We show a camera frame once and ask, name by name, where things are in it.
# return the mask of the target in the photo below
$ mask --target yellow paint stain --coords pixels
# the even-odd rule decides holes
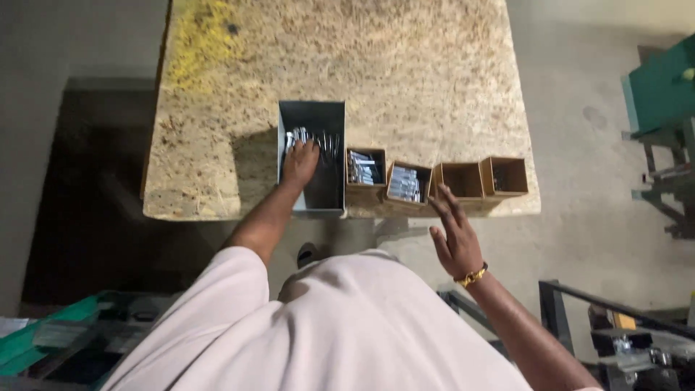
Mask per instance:
[[[211,92],[202,79],[206,70],[228,58],[242,58],[244,45],[229,31],[235,20],[234,7],[220,0],[185,0],[173,26],[172,57],[165,66],[165,80],[174,88]]]

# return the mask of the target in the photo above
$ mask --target particle board surface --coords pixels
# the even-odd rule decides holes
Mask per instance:
[[[173,0],[144,213],[243,217],[277,180],[277,102],[345,101],[346,145],[388,164],[524,157],[529,193],[471,216],[541,209],[504,0]],[[348,217],[434,216],[346,195]]]

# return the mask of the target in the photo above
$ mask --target small cardboard box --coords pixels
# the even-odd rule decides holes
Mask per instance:
[[[485,198],[480,174],[480,163],[440,163],[432,170],[434,197],[444,199],[439,184],[449,186],[460,202],[479,202]]]
[[[413,168],[414,170],[417,171],[417,178],[419,180],[422,180],[425,182],[424,189],[421,189],[421,191],[424,191],[424,202],[414,202],[410,200],[405,200],[404,198],[400,197],[395,197],[389,193],[389,190],[391,189],[391,180],[393,179],[393,168],[394,167],[403,167],[403,168]],[[386,185],[385,189],[385,198],[388,201],[391,202],[398,202],[401,205],[408,205],[411,207],[424,207],[427,205],[427,197],[430,196],[430,187],[432,185],[432,168],[431,167],[424,167],[424,166],[418,166],[416,164],[410,164],[410,163],[405,163],[403,161],[394,161],[391,164],[391,167],[389,168],[389,175],[388,175],[389,182]]]
[[[345,102],[288,101],[278,103],[277,181],[282,178],[286,132],[306,127],[312,134],[338,135],[339,155],[333,164],[319,160],[311,181],[292,208],[298,216],[340,217],[345,211]]]
[[[488,157],[480,162],[486,200],[504,200],[528,194],[526,165],[516,157]]]
[[[359,154],[369,154],[375,158],[377,162],[377,169],[382,178],[383,183],[375,184],[364,184],[359,182],[351,182],[350,179],[350,151],[355,151]],[[361,147],[349,147],[345,150],[345,181],[348,190],[357,191],[380,191],[386,187],[387,177],[386,177],[386,151],[379,148],[361,148]]]

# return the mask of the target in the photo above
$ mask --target gray metal box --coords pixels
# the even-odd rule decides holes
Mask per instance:
[[[312,134],[340,135],[335,162],[319,159],[311,181],[295,203],[294,215],[340,217],[345,211],[345,102],[281,100],[277,122],[277,181],[282,178],[286,132],[305,127]]]

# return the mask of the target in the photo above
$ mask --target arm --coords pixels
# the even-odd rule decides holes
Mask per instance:
[[[464,210],[448,187],[440,185],[446,204],[430,198],[442,220],[430,228],[437,256],[455,280],[482,268],[483,259],[475,232]],[[468,292],[495,328],[526,381],[536,391],[600,388],[596,379],[516,299],[486,272],[469,284]]]
[[[277,246],[302,190],[309,183],[318,162],[319,149],[312,140],[297,143],[285,156],[280,184],[236,226],[223,247],[241,246],[253,250],[265,266]]]

